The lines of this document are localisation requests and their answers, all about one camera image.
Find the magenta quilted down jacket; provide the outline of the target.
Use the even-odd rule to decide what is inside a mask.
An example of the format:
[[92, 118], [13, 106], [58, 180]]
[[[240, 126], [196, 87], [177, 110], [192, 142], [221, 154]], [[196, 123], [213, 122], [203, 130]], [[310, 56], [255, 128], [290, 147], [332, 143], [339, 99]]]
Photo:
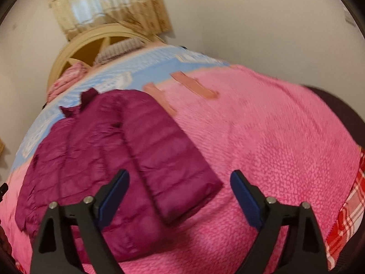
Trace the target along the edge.
[[125, 169], [130, 186], [103, 237], [118, 262], [151, 251], [222, 188], [199, 149], [150, 95], [83, 92], [39, 144], [15, 221], [34, 240], [48, 205], [78, 203]]

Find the red plaid cloth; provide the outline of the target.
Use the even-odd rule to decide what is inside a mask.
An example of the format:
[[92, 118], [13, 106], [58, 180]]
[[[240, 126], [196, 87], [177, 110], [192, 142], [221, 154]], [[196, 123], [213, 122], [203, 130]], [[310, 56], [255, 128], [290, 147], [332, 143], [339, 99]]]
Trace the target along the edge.
[[360, 229], [364, 216], [364, 148], [361, 148], [360, 165], [349, 196], [342, 205], [335, 224], [325, 241], [328, 269], [338, 264], [341, 250]]

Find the pink and blue bed blanket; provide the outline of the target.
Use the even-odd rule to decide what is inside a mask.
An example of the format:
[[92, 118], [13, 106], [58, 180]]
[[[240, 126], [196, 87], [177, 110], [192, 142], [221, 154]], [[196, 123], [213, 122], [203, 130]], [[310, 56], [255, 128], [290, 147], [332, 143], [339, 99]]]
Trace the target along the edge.
[[150, 95], [199, 149], [222, 182], [197, 213], [171, 225], [142, 256], [119, 262], [127, 273], [233, 273], [256, 231], [229, 186], [239, 169], [281, 203], [311, 204], [324, 241], [349, 196], [361, 147], [335, 113], [308, 88], [175, 46], [123, 56], [89, 73], [39, 114], [24, 137], [1, 203], [12, 255], [30, 270], [34, 240], [15, 221], [18, 196], [35, 151], [62, 108], [78, 106], [90, 89]]

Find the folded pink floral quilt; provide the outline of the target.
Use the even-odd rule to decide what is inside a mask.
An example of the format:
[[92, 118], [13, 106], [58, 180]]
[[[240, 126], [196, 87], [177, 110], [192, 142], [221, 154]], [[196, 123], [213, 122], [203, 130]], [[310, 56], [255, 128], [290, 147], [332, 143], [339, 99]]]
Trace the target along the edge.
[[46, 101], [48, 103], [53, 101], [58, 95], [82, 80], [88, 71], [89, 68], [81, 62], [77, 62], [67, 68], [60, 78], [48, 89]]

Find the cream wooden headboard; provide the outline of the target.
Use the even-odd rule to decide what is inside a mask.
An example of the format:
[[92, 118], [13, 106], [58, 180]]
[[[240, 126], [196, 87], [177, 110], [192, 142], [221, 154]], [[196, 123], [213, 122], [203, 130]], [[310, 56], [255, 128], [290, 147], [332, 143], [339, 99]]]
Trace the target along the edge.
[[143, 35], [117, 23], [100, 25], [78, 34], [59, 52], [50, 70], [46, 88], [50, 88], [76, 62], [91, 67], [96, 56], [106, 47], [134, 37], [144, 43], [163, 42], [157, 35]]

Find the striped grey pillow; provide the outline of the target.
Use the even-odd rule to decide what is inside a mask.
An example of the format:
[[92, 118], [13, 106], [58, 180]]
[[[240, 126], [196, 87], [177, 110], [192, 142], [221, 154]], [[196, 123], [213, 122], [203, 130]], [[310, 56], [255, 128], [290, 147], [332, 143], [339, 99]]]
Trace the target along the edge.
[[126, 55], [130, 52], [139, 50], [145, 46], [145, 43], [138, 38], [129, 38], [110, 46], [107, 46], [102, 51], [98, 53], [94, 60], [94, 65], [106, 64], [113, 59], [120, 56]]

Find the beige floral curtain behind headboard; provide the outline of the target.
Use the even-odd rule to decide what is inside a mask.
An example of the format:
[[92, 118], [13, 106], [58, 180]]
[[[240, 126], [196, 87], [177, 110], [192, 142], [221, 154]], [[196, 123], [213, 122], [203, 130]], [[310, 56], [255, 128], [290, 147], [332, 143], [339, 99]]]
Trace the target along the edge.
[[172, 31], [164, 0], [48, 0], [68, 40], [103, 24], [119, 23], [143, 35]]

